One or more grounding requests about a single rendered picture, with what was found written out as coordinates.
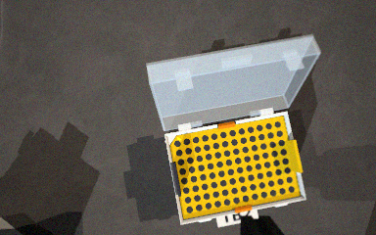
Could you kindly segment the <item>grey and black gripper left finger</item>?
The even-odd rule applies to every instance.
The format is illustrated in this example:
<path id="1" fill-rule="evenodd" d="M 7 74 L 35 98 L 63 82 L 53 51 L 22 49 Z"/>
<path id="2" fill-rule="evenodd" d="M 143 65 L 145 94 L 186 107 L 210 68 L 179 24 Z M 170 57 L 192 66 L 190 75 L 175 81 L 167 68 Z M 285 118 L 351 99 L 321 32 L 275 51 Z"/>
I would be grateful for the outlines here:
<path id="1" fill-rule="evenodd" d="M 241 215 L 240 235 L 266 235 L 251 215 Z"/>

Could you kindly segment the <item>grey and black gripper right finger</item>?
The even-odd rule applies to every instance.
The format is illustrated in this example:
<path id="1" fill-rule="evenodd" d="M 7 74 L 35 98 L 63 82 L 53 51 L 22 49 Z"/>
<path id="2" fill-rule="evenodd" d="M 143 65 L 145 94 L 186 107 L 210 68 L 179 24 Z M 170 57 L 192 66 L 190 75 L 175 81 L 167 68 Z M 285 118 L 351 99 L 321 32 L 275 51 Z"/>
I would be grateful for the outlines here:
<path id="1" fill-rule="evenodd" d="M 284 235 L 269 215 L 260 215 L 256 220 L 266 235 Z"/>

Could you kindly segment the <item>white label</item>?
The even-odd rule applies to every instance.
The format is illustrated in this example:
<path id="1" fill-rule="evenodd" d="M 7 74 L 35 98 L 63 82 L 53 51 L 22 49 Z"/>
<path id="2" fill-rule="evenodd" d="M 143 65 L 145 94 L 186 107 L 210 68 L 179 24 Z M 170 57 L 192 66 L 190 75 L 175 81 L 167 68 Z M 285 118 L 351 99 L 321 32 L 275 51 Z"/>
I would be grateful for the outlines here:
<path id="1" fill-rule="evenodd" d="M 227 216 L 222 216 L 222 217 L 217 217 L 217 226 L 226 226 L 226 225 L 231 225 L 231 224 L 236 224 L 236 223 L 241 223 L 241 215 L 251 215 L 253 218 L 259 218 L 258 216 L 258 211 L 243 211 L 243 212 L 238 212 L 235 214 L 227 215 Z"/>

